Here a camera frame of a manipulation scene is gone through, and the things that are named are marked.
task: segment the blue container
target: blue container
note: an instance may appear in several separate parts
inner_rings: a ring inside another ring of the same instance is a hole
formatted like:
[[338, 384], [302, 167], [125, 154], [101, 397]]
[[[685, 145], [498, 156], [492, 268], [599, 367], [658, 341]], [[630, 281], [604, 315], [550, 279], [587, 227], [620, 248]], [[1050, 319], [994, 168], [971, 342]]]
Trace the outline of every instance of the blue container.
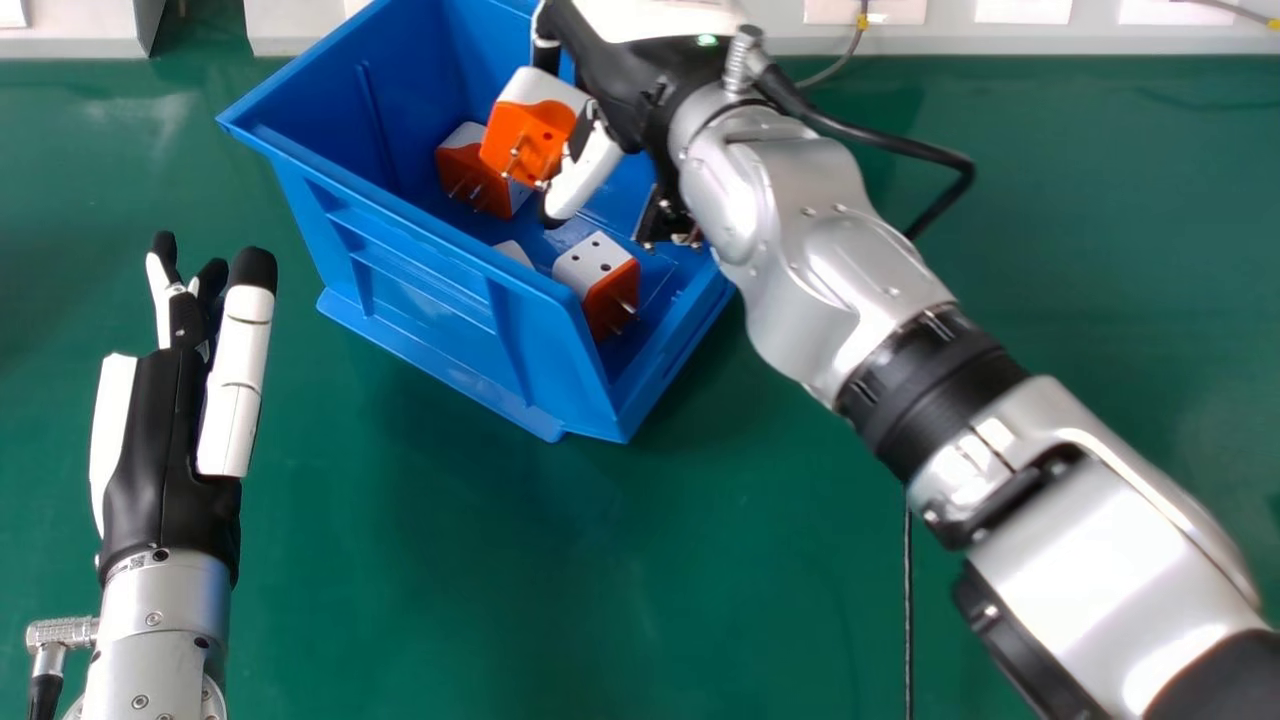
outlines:
[[[325, 283], [323, 314], [545, 441], [626, 442], [731, 286], [707, 254], [631, 242], [654, 178], [644, 156], [553, 232], [536, 197], [507, 223], [442, 190], [435, 147], [465, 120], [485, 123], [527, 64], [534, 5], [379, 0], [219, 123], [274, 165]], [[599, 346], [577, 297], [548, 277], [596, 231], [643, 273], [639, 322]], [[508, 240], [545, 274], [493, 250]]]

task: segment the green table surface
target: green table surface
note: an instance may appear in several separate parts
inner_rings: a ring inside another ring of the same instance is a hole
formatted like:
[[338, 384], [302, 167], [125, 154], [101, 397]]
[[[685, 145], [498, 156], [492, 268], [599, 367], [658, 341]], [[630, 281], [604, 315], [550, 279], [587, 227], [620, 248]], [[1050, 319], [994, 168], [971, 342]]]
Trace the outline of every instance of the green table surface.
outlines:
[[[282, 265], [233, 716], [901, 716], [901, 489], [739, 302], [630, 446], [544, 445], [314, 310], [270, 168], [212, 120], [280, 63], [192, 8], [148, 63], [0, 64], [0, 714], [26, 624], [97, 609], [97, 369], [154, 345], [168, 227], [188, 273], [246, 243]], [[868, 59], [815, 99], [972, 154], [925, 258], [1217, 514], [1280, 618], [1280, 60]], [[948, 179], [859, 158], [900, 224]], [[1028, 717], [918, 537], [916, 715]]]

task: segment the robotic hand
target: robotic hand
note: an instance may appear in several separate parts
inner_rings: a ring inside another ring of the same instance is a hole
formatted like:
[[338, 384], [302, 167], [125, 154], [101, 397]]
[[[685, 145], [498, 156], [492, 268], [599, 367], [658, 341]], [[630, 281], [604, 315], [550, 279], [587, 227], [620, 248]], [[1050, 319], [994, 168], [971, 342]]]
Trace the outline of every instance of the robotic hand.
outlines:
[[[904, 236], [815, 129], [892, 136], [819, 113], [762, 40], [732, 0], [544, 0], [534, 61], [554, 70], [567, 51], [599, 109], [579, 129], [653, 158], [636, 240], [696, 223], [756, 351], [849, 419], [938, 541], [966, 553], [954, 601], [1041, 715], [1274, 716], [1280, 638], [1231, 539], [1062, 384], [1018, 365], [910, 242], [972, 165]], [[570, 154], [605, 145], [579, 138]], [[599, 173], [581, 165], [552, 191], [589, 196]]]
[[[50, 720], [67, 651], [92, 648], [64, 717], [225, 720], [223, 666], [275, 310], [275, 258], [243, 250], [183, 284], [172, 233], [146, 256], [159, 350], [111, 355], [93, 409], [90, 489], [102, 539], [99, 618], [27, 628], [28, 720]], [[223, 288], [228, 287], [223, 296]]]

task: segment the robotic arm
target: robotic arm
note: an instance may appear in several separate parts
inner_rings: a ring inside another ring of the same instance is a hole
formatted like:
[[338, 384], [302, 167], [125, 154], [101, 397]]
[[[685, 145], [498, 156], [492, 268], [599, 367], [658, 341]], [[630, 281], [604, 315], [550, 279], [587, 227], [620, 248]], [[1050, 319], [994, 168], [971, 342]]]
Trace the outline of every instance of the robotic arm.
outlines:
[[[91, 648], [64, 717], [227, 717], [224, 662], [239, 570], [241, 478], [257, 432], [275, 258], [250, 247], [191, 283], [172, 233], [146, 256], [159, 350], [102, 363], [90, 446], [97, 618], [33, 623], [28, 720], [50, 720], [69, 650]], [[229, 290], [223, 296], [223, 288]]]
[[[964, 315], [762, 38], [731, 0], [545, 0], [535, 61], [573, 56], [594, 132], [654, 159], [654, 202], [696, 222], [756, 351], [965, 553], [955, 603], [1039, 714], [1275, 715], [1280, 638], [1233, 541]], [[589, 196], [576, 168], [550, 188]]]

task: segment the blue plastic bin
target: blue plastic bin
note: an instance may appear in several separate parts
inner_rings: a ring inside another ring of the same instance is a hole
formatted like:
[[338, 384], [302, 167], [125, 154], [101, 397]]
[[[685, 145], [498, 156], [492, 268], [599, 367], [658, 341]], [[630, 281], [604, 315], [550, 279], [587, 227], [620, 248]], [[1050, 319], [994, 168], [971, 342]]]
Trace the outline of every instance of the blue plastic bin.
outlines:
[[[626, 442], [724, 307], [705, 254], [631, 242], [653, 165], [628, 158], [554, 232], [449, 200], [434, 151], [527, 63], [535, 0], [379, 0], [219, 117], [279, 176], [320, 311], [547, 441]], [[571, 68], [566, 68], [566, 77]], [[641, 264], [639, 322], [602, 345], [549, 269], [603, 229]], [[547, 274], [493, 250], [517, 240]]]

